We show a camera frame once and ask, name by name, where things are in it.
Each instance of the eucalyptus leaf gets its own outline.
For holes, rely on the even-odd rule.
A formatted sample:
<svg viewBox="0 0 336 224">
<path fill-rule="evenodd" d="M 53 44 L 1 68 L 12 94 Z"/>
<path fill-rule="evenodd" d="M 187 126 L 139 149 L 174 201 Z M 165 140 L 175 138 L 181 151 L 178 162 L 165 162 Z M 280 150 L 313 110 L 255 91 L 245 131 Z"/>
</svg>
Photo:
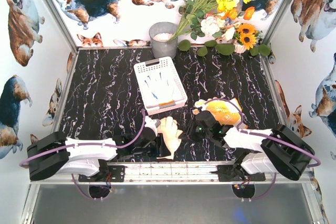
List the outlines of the eucalyptus leaf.
<svg viewBox="0 0 336 224">
<path fill-rule="evenodd" d="M 193 40 L 196 40 L 196 39 L 197 39 L 197 34 L 196 34 L 196 33 L 191 33 L 191 34 L 190 34 L 190 37 L 191 37 Z"/>
<path fill-rule="evenodd" d="M 256 56 L 258 55 L 258 53 L 259 53 L 259 49 L 256 46 L 250 49 L 251 56 Z"/>
<path fill-rule="evenodd" d="M 208 53 L 208 49 L 206 47 L 201 47 L 198 51 L 197 51 L 197 55 L 204 57 L 206 56 Z"/>
<path fill-rule="evenodd" d="M 196 12 L 196 17 L 200 19 L 204 18 L 204 12 L 202 10 L 198 10 Z"/>
<path fill-rule="evenodd" d="M 189 40 L 184 39 L 179 43 L 179 50 L 180 51 L 188 51 L 191 47 L 191 43 Z"/>
<path fill-rule="evenodd" d="M 235 51 L 233 44 L 217 44 L 215 48 L 221 55 L 231 55 Z"/>
<path fill-rule="evenodd" d="M 259 46 L 259 53 L 261 53 L 263 56 L 269 56 L 271 54 L 271 48 L 265 44 L 261 44 Z"/>
<path fill-rule="evenodd" d="M 204 44 L 205 44 L 205 46 L 207 46 L 207 47 L 214 47 L 214 46 L 217 45 L 217 41 L 215 41 L 215 40 L 209 40 L 209 41 L 207 41 L 207 42 L 204 43 Z"/>
<path fill-rule="evenodd" d="M 187 0 L 187 5 L 194 5 L 194 1 L 192 1 L 192 0 Z"/>
<path fill-rule="evenodd" d="M 220 31 L 212 34 L 212 37 L 214 37 L 214 38 L 220 38 L 221 36 L 222 36 L 222 33 Z"/>
</svg>

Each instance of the rubber glove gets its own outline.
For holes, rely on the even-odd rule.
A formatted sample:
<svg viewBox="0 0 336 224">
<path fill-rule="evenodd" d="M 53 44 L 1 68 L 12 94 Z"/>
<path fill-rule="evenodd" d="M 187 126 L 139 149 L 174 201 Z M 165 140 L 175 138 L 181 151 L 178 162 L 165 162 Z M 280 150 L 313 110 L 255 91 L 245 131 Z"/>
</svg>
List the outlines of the rubber glove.
<svg viewBox="0 0 336 224">
<path fill-rule="evenodd" d="M 160 122 L 161 124 L 157 128 L 157 132 L 162 133 L 164 143 L 171 153 L 170 156 L 161 158 L 173 160 L 175 151 L 181 144 L 181 139 L 179 139 L 179 136 L 183 133 L 183 131 L 177 128 L 177 122 L 171 116 L 161 119 Z"/>
</svg>

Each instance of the white plastic basket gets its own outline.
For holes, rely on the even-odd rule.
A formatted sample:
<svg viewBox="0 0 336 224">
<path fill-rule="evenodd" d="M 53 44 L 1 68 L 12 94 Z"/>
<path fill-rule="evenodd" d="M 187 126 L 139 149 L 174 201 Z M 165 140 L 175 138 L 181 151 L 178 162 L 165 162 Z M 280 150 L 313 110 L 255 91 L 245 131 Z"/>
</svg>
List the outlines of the white plastic basket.
<svg viewBox="0 0 336 224">
<path fill-rule="evenodd" d="M 163 57 L 155 60 L 149 60 L 134 65 L 135 75 L 139 84 L 141 96 L 148 115 L 162 113 L 168 110 L 174 110 L 185 105 L 187 95 L 183 88 L 182 82 L 177 74 L 176 68 L 170 57 Z M 173 88 L 172 102 L 168 104 L 150 104 L 153 101 L 148 92 L 146 78 L 149 75 L 158 75 L 164 73 L 167 78 L 167 83 L 170 83 Z"/>
</svg>

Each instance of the gray floor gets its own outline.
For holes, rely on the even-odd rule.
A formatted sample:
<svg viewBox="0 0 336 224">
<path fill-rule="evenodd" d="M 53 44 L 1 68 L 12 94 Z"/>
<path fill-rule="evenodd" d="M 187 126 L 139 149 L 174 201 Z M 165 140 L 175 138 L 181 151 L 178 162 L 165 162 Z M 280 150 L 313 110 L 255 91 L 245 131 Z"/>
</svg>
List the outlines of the gray floor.
<svg viewBox="0 0 336 224">
<path fill-rule="evenodd" d="M 257 185 L 256 196 L 269 185 Z M 41 185 L 35 224 L 307 224 L 299 184 L 278 184 L 261 200 L 241 202 L 230 185 L 114 186 L 103 202 L 74 185 Z M 82 186 L 87 193 L 88 186 Z"/>
</svg>

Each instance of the corgi wallpaper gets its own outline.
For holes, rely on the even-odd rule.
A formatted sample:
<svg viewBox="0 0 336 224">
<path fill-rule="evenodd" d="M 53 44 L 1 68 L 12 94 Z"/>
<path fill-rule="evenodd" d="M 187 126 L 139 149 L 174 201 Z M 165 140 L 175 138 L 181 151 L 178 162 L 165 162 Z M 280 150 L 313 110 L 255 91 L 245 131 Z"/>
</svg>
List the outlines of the corgi wallpaper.
<svg viewBox="0 0 336 224">
<path fill-rule="evenodd" d="M 19 223 L 30 180 L 18 164 L 36 136 L 50 133 L 71 48 L 44 0 L 0 0 L 0 7 L 0 222 Z"/>
<path fill-rule="evenodd" d="M 157 22 L 178 23 L 183 0 L 52 0 L 78 47 L 149 46 L 149 28 Z M 266 33 L 282 0 L 255 0 L 243 5 L 256 7 L 250 20 Z M 193 41 L 202 44 L 210 38 Z"/>
<path fill-rule="evenodd" d="M 336 223 L 330 194 L 336 179 L 335 28 L 336 0 L 292 0 L 271 39 L 277 56 L 271 69 L 288 125 L 322 162 L 314 174 L 325 224 Z"/>
</svg>

